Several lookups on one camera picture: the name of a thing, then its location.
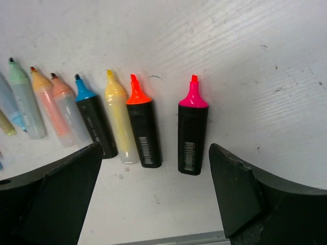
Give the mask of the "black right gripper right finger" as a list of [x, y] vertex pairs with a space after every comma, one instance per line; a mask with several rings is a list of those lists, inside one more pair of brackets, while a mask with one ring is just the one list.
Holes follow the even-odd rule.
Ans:
[[215, 143], [209, 161], [231, 244], [326, 244], [326, 190], [271, 174]]

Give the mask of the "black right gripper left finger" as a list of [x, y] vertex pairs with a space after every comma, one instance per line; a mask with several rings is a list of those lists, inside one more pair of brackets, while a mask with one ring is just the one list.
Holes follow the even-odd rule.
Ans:
[[1, 181], [1, 244], [77, 244], [102, 162], [93, 143]]

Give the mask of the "orange-capped clear highlighter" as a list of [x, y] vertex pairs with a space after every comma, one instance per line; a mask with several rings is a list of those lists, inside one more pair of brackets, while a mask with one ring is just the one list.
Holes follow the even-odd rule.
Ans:
[[82, 149], [93, 143], [81, 113], [75, 102], [75, 95], [55, 73], [51, 73], [53, 96], [63, 115], [77, 146]]

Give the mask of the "thin yellow highlighter pen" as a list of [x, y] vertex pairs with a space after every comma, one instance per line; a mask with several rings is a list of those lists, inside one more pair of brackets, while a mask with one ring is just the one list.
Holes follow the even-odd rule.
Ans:
[[16, 130], [14, 129], [13, 125], [9, 122], [7, 117], [4, 115], [2, 110], [0, 110], [0, 125], [2, 131], [8, 135], [8, 136], [13, 136], [16, 134]]

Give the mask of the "pastel green highlighter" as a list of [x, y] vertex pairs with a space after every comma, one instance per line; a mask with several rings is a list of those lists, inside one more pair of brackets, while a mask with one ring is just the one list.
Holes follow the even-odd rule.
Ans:
[[31, 86], [30, 79], [21, 66], [9, 58], [9, 85], [31, 139], [46, 137], [46, 128]]

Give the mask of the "pastel blue highlighter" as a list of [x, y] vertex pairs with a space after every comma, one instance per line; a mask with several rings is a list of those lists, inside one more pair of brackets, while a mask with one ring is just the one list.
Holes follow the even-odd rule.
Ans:
[[24, 132], [27, 132], [24, 120], [22, 119], [21, 113], [18, 109], [16, 100], [14, 98], [13, 92], [5, 80], [4, 76], [1, 75], [1, 109], [8, 118], [8, 120], [22, 128]]

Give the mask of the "black blue-capped highlighter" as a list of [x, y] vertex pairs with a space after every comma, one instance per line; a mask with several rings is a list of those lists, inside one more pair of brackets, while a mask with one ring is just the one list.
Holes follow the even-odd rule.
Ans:
[[118, 150], [101, 98], [86, 87], [78, 74], [75, 82], [78, 89], [76, 105], [93, 142], [101, 143], [104, 159], [116, 157]]

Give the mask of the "black pink-capped highlighter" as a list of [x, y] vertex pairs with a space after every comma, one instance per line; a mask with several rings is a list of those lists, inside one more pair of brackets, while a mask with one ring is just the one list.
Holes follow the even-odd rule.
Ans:
[[189, 92], [178, 103], [178, 170], [192, 176], [201, 173], [209, 109], [199, 85], [192, 75]]

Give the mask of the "pastel orange highlighter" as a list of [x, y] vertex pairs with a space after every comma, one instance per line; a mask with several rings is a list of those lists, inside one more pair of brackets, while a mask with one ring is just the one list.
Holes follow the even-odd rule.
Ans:
[[30, 73], [33, 91], [43, 106], [60, 143], [64, 148], [75, 145], [71, 131], [56, 104], [52, 83], [33, 66], [30, 67]]

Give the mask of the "pale yellow highlighter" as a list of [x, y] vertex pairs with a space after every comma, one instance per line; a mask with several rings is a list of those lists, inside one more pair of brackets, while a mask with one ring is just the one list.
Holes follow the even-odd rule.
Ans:
[[127, 111], [127, 95], [114, 73], [107, 70], [105, 104], [118, 155], [123, 164], [139, 163], [139, 155]]

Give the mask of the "black orange-capped highlighter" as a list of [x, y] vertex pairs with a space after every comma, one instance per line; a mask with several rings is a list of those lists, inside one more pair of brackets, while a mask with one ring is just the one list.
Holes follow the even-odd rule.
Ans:
[[126, 105], [142, 167], [161, 167], [162, 156], [153, 101], [144, 94], [134, 74], [131, 75], [131, 96]]

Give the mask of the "thin orange pen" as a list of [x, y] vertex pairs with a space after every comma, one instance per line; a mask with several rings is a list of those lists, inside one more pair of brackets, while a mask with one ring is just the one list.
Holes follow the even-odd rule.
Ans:
[[3, 170], [3, 164], [2, 164], [2, 158], [3, 158], [3, 155], [2, 153], [0, 152], [0, 171]]

